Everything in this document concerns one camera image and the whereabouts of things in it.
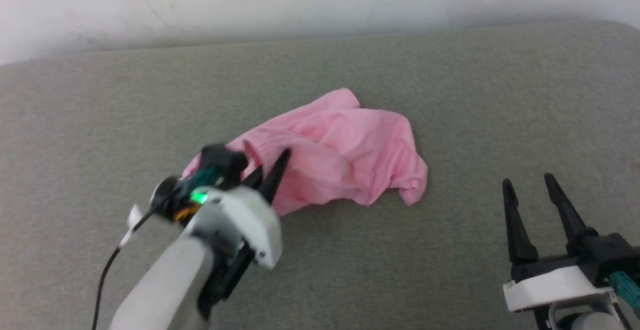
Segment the black cable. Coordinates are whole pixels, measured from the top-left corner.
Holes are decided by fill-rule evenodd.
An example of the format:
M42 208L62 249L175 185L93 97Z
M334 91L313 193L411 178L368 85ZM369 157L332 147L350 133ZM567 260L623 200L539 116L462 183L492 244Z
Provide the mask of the black cable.
M156 210L158 210L158 209L160 209L160 207L164 206L167 203L167 201L169 201L169 199L171 199L171 197L174 194L176 194L179 190L180 190L180 187L176 186L176 188L174 188L171 191L169 191L167 196L165 198L163 198L162 201L158 202L158 204L155 205L154 207L151 207L151 209L149 209L149 211L147 211L146 214L144 214L144 216L142 216L142 218L140 218L140 221L138 221L131 228L130 235L133 236L133 234L138 229L140 229L142 224L144 224L147 220L149 220L149 218L151 218L151 216L156 212ZM96 328L98 327L98 314L100 313L100 300L103 297L103 286L105 286L105 279L107 278L107 273L109 272L109 268L112 267L112 264L114 263L114 260L116 259L116 257L120 253L122 245L123 244L120 244L120 245L118 245L118 247L116 247L116 249L113 251L113 253L109 257L109 260L107 260L107 264L104 266L104 269L102 269L102 275L100 276L100 282L98 282L98 294L96 294L96 298L95 298L95 310L93 312L93 326L91 326L91 330L96 330Z

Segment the pink garment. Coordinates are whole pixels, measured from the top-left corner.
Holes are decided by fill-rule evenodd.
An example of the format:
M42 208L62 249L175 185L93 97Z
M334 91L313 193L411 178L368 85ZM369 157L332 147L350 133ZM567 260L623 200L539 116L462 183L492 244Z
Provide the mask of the pink garment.
M281 152L291 149L273 201L279 216L336 199L371 205L386 189L400 189L402 200L415 204L425 193L427 164L416 153L409 121L360 106L348 89L334 90L245 132L227 148L249 158L244 176L260 165L267 174ZM199 161L194 157L183 177Z

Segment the teal connector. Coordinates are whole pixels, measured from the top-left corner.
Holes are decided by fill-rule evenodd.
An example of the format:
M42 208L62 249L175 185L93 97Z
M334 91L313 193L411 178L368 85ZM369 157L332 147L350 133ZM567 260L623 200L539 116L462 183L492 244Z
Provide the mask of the teal connector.
M615 295L624 299L633 308L635 317L640 319L640 287L624 271L612 273L608 283Z

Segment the cable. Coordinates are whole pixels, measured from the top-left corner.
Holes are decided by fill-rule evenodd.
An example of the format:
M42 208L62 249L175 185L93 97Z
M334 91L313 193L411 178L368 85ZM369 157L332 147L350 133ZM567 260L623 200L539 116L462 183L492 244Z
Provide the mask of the cable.
M96 330L96 328L98 327L98 314L100 313L100 301L103 297L103 286L105 286L105 279L107 278L107 273L109 272L109 269L112 267L112 264L114 263L114 260L120 253L122 247L129 239L131 239L131 237L135 234L135 232L138 229L140 229L142 224L144 224L147 220L149 220L149 218L151 218L151 215L153 215L156 212L156 210L160 209L160 207L164 206L167 203L167 201L169 201L169 199L171 199L171 197L175 193L177 193L179 190L180 190L180 187L176 186L174 189L169 191L167 196L163 198L162 201L158 202L158 204L155 205L154 207L151 207L151 209L149 209L149 211L147 211L146 214L142 216L140 221L138 221L129 231L126 232L124 238L122 238L122 241L120 241L119 245L116 247L116 249L113 251L113 253L109 257L109 260L107 260L107 264L104 266L104 269L102 269L100 282L98 282L98 293L96 294L96 298L95 298L95 310L93 312L93 325L91 326L91 330Z

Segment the green led indicator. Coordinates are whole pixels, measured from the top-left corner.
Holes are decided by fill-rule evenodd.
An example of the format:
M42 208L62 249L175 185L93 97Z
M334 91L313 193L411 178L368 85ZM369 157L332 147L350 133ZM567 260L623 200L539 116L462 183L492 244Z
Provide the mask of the green led indicator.
M201 192L192 192L190 196L191 201L193 201L194 203L198 203L200 205L206 203L207 198L208 198L207 194L201 193Z

